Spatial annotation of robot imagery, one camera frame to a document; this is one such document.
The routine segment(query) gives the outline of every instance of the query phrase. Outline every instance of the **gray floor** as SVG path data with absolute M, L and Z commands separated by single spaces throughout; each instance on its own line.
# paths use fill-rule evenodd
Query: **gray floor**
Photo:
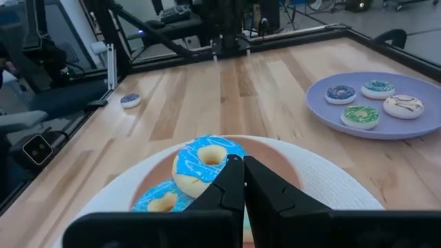
M 441 64 L 441 4 L 438 5 L 425 1 L 403 6 L 400 11 L 395 11 L 396 3 L 390 3 L 387 8 L 383 8 L 382 1 L 377 0 L 366 12 L 341 10 L 333 14 L 316 13 L 312 16 L 325 23 L 345 23 L 369 37 L 401 28 L 409 34 L 405 50 Z M 298 10 L 303 12 L 304 6 L 298 6 Z M 296 15 L 295 22 L 300 24 L 300 29 L 318 25 L 301 14 Z

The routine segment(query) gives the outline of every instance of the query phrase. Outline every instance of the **wooden tabletop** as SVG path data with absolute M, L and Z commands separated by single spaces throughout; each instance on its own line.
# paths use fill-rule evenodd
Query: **wooden tabletop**
M 305 103 L 317 80 L 353 71 L 429 79 L 349 39 L 132 75 L 0 217 L 2 247 L 51 247 L 78 211 L 119 174 L 202 134 L 250 134 L 315 152 L 387 209 L 441 209 L 441 132 L 370 141 L 329 129 Z M 120 98 L 143 102 L 123 110 Z

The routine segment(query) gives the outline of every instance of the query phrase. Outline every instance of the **brown plate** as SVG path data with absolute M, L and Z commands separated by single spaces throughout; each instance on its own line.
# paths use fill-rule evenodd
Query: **brown plate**
M 243 136 L 226 136 L 225 138 L 239 143 L 250 156 L 253 156 L 262 164 L 268 166 L 273 172 L 277 173 L 277 175 L 281 176 L 292 185 L 299 189 L 302 188 L 294 166 L 273 147 Z M 178 150 L 165 157 L 156 164 L 148 175 L 145 176 L 133 195 L 129 210 L 133 208 L 136 200 L 138 200 L 138 198 L 140 198 L 148 189 L 165 179 L 172 177 L 172 164 L 177 153 Z

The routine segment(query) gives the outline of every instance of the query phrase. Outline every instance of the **purple plate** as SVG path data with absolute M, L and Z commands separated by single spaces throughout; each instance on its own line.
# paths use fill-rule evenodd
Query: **purple plate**
M 402 120 L 383 110 L 384 100 L 373 100 L 361 94 L 367 81 L 378 79 L 395 85 L 395 94 L 414 96 L 424 104 L 424 112 L 413 120 Z M 356 89 L 357 98 L 346 105 L 332 105 L 325 100 L 325 92 L 331 86 L 348 85 Z M 408 76 L 384 72 L 354 72 L 337 74 L 314 83 L 306 95 L 309 109 L 326 125 L 346 134 L 380 140 L 398 140 L 428 134 L 441 127 L 441 88 Z M 348 127 L 340 119 L 349 105 L 369 105 L 380 113 L 380 123 L 371 130 Z

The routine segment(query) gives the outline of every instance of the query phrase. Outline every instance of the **green frosted donut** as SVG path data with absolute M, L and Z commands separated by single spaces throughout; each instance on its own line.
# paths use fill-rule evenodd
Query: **green frosted donut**
M 379 118 L 378 110 L 366 105 L 349 106 L 343 112 L 343 116 L 354 123 L 371 123 Z

